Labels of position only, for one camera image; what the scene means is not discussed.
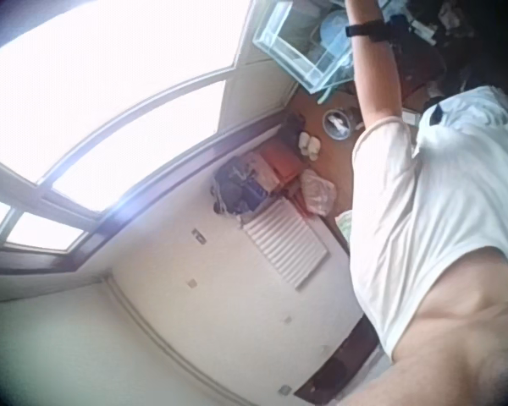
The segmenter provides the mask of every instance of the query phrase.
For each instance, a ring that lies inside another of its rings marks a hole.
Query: plastic bag
[[[301,174],[301,191],[306,209],[320,216],[327,216],[331,212],[337,198],[335,185],[320,178],[311,169],[307,169]]]

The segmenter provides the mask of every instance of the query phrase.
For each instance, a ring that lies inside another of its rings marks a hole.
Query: wooden desk
[[[322,118],[330,108],[359,107],[354,96],[342,92],[334,93],[329,101],[322,106],[317,104],[317,98],[309,95],[302,88],[298,89],[288,105],[288,110],[300,114],[305,118],[305,131],[320,139],[322,149],[318,159],[310,162],[310,166],[321,177],[332,182],[337,189],[337,199],[333,210],[325,217],[329,229],[348,251],[348,244],[340,234],[334,220],[343,211],[352,208],[353,173],[351,156],[354,144],[361,135],[355,131],[347,140],[336,141],[325,133]]]

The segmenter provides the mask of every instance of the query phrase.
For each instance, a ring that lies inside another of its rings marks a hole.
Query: wrist strap
[[[375,19],[365,24],[347,26],[346,36],[368,36],[372,42],[389,41],[391,29],[382,19]]]

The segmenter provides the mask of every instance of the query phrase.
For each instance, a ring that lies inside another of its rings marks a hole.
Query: raised arm
[[[382,19],[377,0],[346,0],[351,25]],[[372,42],[368,36],[353,36],[352,51],[360,108],[368,128],[381,118],[401,116],[397,65],[388,42]]]

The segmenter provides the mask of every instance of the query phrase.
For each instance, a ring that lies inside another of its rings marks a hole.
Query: radiator
[[[243,226],[279,275],[299,288],[328,254],[294,206],[281,198]]]

